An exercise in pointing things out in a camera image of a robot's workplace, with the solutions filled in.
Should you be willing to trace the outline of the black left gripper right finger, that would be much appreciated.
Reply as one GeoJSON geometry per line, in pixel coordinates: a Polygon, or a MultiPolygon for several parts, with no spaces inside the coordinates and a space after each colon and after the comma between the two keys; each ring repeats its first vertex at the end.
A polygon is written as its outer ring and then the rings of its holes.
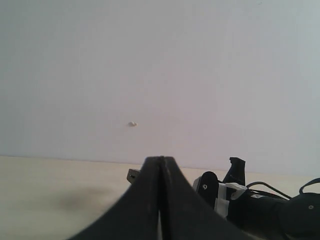
{"type": "Polygon", "coordinates": [[[219,216],[184,177],[175,159],[159,158],[158,207],[163,240],[250,240],[219,216]]]}

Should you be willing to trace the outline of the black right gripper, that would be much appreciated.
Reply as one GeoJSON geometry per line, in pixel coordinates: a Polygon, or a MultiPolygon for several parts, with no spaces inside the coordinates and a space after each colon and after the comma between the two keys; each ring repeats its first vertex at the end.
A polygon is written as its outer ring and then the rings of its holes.
{"type": "Polygon", "coordinates": [[[187,184],[173,157],[150,156],[146,163],[159,169],[159,210],[161,218],[169,221],[177,210],[175,201],[195,200],[192,207],[206,203],[207,208],[234,225],[285,225],[290,221],[290,197],[282,194],[252,190],[245,185],[246,162],[231,157],[231,167],[222,181],[212,171],[198,177],[193,186],[187,184]]]}

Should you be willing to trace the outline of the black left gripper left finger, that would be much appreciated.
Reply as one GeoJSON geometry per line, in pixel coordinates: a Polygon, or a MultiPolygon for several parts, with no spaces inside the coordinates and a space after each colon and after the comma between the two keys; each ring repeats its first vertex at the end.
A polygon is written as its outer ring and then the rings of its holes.
{"type": "Polygon", "coordinates": [[[157,240],[159,156],[147,157],[122,197],[71,240],[157,240]]]}

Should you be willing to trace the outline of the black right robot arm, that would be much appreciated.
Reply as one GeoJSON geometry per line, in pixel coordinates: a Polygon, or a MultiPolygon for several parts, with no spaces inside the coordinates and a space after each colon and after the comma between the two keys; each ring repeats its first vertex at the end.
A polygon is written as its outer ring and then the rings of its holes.
{"type": "Polygon", "coordinates": [[[223,180],[207,171],[190,184],[172,157],[160,158],[159,210],[164,240],[317,240],[320,195],[291,197],[246,184],[245,161],[231,157],[223,180]]]}

